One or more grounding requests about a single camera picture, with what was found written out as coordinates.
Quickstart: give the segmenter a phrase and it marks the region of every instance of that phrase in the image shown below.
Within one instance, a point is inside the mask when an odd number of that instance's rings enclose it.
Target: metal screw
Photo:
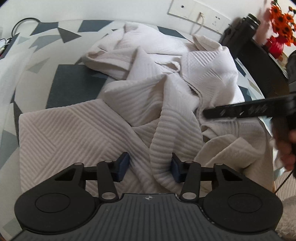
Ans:
[[[105,192],[102,194],[102,198],[106,199],[106,200],[111,200],[113,198],[115,198],[116,195],[113,192]]]
[[[182,194],[182,197],[187,199],[187,200],[192,200],[196,198],[196,194],[193,192],[186,192]]]

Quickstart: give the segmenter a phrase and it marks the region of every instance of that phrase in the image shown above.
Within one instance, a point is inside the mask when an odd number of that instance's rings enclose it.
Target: geometric patterned tablecloth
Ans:
[[[72,105],[96,99],[104,85],[113,81],[107,75],[83,65],[80,56],[96,41],[123,27],[124,21],[71,20],[54,23],[22,24],[10,47],[0,57],[29,49],[34,53],[11,98],[0,144],[0,233],[6,240],[20,231],[13,207],[21,194],[18,118],[24,112]],[[184,42],[189,34],[148,25]],[[237,60],[238,85],[246,101],[262,99],[253,78]]]

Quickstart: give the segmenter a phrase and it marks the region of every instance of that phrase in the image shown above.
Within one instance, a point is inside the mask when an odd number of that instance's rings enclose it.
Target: human hand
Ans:
[[[296,130],[292,130],[289,132],[289,141],[284,141],[280,138],[280,135],[278,134],[278,130],[273,128],[272,133],[274,136],[274,139],[276,141],[276,146],[279,150],[279,156],[281,158],[282,163],[284,164],[284,167],[291,171],[294,169],[296,157],[292,153],[292,145],[291,143],[296,143]]]

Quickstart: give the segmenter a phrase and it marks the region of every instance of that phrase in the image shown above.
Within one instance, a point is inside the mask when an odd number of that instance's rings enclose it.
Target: white garment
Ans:
[[[207,167],[226,163],[272,188],[264,125],[256,118],[207,123],[201,115],[206,107],[243,101],[227,48],[199,36],[194,44],[183,43],[127,23],[97,42],[83,61],[118,81],[104,88],[102,99],[20,116],[23,191],[74,162],[95,165],[123,151],[130,153],[131,168],[116,184],[119,193],[180,193],[182,185],[169,171],[172,152]],[[93,183],[87,188],[96,192]]]

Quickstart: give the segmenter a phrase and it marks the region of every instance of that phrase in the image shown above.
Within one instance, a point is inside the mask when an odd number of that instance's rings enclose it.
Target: white cable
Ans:
[[[197,34],[197,32],[202,29],[202,27],[203,27],[203,25],[205,23],[205,17],[204,17],[202,12],[200,13],[200,16],[202,17],[202,24],[201,24],[200,28],[197,31],[194,32],[194,34]]]

